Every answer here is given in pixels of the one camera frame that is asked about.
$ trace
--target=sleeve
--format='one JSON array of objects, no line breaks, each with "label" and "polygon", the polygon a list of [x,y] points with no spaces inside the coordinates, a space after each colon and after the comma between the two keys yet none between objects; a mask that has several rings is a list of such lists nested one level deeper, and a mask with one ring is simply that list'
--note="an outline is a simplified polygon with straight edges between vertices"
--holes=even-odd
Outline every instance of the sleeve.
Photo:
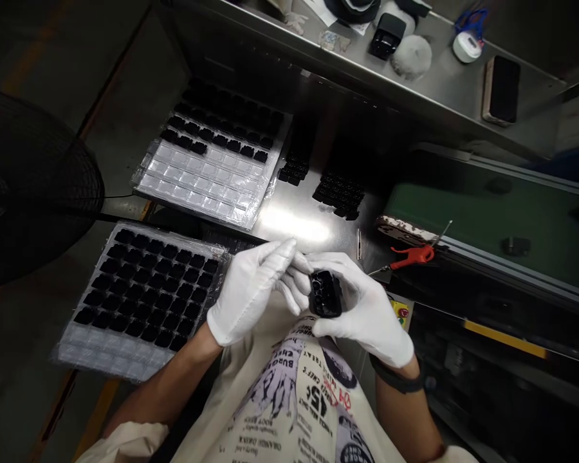
[{"label": "sleeve", "polygon": [[161,446],[169,429],[161,423],[126,422],[100,439],[77,463],[144,463]]},{"label": "sleeve", "polygon": [[446,448],[444,455],[431,463],[478,463],[478,460],[464,448],[450,446]]}]

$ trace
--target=forearm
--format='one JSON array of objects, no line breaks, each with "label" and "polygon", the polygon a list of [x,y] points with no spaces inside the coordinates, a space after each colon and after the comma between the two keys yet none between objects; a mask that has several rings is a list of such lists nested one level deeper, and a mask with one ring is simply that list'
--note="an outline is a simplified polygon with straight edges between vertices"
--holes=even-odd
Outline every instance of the forearm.
[{"label": "forearm", "polygon": [[[416,357],[407,367],[395,370],[409,379],[419,376]],[[425,391],[402,394],[376,375],[377,410],[380,424],[408,463],[424,463],[439,458],[444,444],[437,430]]]},{"label": "forearm", "polygon": [[127,398],[109,420],[103,437],[129,421],[171,425],[221,351],[204,323],[167,365]]}]

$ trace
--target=smartphone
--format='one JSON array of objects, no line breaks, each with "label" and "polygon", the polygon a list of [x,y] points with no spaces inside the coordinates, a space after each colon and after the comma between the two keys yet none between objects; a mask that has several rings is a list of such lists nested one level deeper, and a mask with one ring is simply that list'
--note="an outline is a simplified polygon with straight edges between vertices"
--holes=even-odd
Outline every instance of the smartphone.
[{"label": "smartphone", "polygon": [[517,121],[521,66],[501,56],[487,63],[482,94],[482,118],[508,127]]}]

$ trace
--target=white sleeve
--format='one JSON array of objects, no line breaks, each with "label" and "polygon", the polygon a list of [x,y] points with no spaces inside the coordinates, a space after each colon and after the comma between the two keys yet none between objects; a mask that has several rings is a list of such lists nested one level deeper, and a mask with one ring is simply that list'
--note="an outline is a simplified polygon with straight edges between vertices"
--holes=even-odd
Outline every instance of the white sleeve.
[{"label": "white sleeve", "polygon": [[126,422],[106,439],[98,440],[77,463],[143,463],[161,446],[169,429],[161,423]]}]

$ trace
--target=hand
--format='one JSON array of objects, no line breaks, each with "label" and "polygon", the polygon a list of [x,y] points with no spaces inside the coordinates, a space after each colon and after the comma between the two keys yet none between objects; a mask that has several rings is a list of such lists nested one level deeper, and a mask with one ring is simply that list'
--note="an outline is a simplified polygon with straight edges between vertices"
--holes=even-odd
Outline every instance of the hand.
[{"label": "hand", "polygon": [[269,242],[236,254],[219,299],[207,314],[210,332],[220,346],[238,342],[253,328],[273,288],[281,289],[286,298],[300,292],[292,278],[280,281],[290,264],[304,272],[311,269],[302,254],[296,257],[295,239]]},{"label": "hand", "polygon": [[348,308],[338,318],[317,320],[313,334],[353,339],[391,368],[408,365],[414,357],[414,344],[401,328],[382,286],[347,254],[317,253],[306,258],[316,271],[328,270],[341,280]]}]

